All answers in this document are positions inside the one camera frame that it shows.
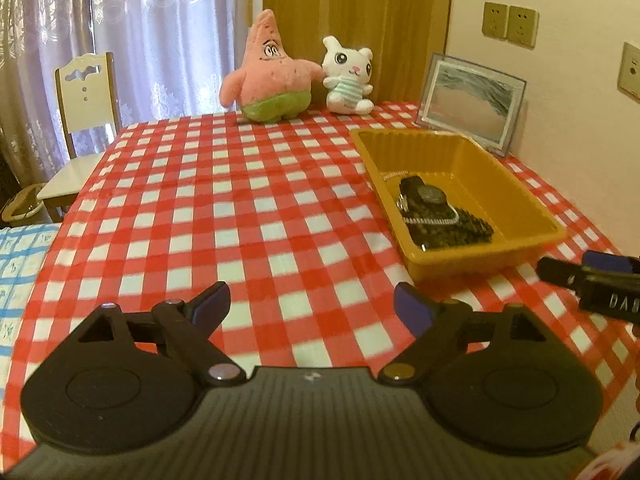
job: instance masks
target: trash bin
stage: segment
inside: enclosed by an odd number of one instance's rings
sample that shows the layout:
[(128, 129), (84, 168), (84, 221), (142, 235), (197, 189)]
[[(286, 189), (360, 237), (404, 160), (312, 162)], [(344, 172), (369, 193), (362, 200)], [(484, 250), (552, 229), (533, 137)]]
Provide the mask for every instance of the trash bin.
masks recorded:
[(32, 184), (21, 190), (2, 208), (2, 221), (11, 227), (50, 224), (51, 218), (44, 202), (37, 199), (37, 194), (43, 187), (44, 184)]

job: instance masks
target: rabbit plush head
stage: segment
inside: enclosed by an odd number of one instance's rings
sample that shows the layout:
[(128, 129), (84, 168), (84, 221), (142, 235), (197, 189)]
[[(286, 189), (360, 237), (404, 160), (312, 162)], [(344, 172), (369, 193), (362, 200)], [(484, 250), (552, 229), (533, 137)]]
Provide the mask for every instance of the rabbit plush head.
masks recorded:
[(322, 42), (326, 47), (322, 69), (327, 77), (351, 79), (362, 84), (369, 82), (373, 57), (369, 48), (343, 48), (333, 36), (327, 36)]

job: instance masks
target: wall socket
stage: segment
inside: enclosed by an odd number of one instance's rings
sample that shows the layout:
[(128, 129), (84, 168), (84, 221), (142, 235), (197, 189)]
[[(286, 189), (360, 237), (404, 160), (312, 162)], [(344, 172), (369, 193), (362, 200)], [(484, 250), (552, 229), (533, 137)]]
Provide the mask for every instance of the wall socket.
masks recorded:
[(640, 48), (625, 43), (618, 74), (618, 88), (640, 99)]
[(482, 33), (489, 38), (503, 40), (507, 37), (507, 18), (509, 7), (505, 4), (484, 3)]
[(538, 35), (538, 12), (525, 7), (510, 7), (507, 40), (533, 48)]

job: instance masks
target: patrick star plush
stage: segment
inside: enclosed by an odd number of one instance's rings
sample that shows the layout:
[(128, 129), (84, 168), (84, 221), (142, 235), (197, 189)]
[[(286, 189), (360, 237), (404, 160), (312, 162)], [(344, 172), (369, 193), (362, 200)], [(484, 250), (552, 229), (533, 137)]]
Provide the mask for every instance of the patrick star plush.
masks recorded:
[(317, 63), (287, 56), (273, 11), (266, 9), (249, 31), (242, 66), (222, 81), (220, 104), (238, 102), (242, 114), (259, 123), (293, 119), (311, 103), (311, 82), (323, 79)]

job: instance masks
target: white chair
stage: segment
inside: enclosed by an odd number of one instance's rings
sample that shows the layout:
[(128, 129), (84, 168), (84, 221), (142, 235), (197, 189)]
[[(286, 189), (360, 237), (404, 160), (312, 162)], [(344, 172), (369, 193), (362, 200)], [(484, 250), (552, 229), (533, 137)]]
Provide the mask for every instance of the white chair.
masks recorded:
[(120, 131), (120, 109), (113, 54), (84, 54), (56, 70), (56, 92), (70, 161), (38, 193), (51, 219), (62, 222), (58, 208), (71, 206), (100, 162), (101, 153), (76, 156), (72, 133), (105, 124)]

